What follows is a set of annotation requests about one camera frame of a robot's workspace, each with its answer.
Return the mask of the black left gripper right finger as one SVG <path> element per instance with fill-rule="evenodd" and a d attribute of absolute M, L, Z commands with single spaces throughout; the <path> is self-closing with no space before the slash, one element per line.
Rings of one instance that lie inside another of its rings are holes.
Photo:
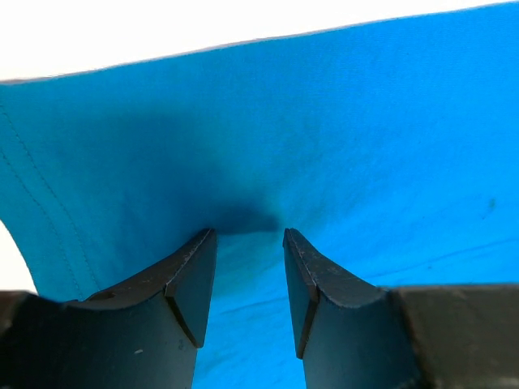
<path fill-rule="evenodd" d="M 518 287 L 385 289 L 283 238 L 297 357 L 309 388 L 515 388 Z"/>

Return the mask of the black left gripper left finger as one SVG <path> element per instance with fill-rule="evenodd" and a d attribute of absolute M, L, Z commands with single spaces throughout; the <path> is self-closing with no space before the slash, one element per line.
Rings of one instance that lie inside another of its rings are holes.
<path fill-rule="evenodd" d="M 204 345 L 217 235 L 83 301 L 1 295 L 4 388 L 189 388 Z"/>

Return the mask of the blue t shirt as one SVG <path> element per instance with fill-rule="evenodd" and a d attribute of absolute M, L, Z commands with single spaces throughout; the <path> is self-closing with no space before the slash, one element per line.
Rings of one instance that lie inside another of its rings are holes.
<path fill-rule="evenodd" d="M 218 233 L 197 388 L 301 388 L 283 232 L 374 284 L 518 279 L 516 2 L 1 87 L 1 219 L 67 301 Z"/>

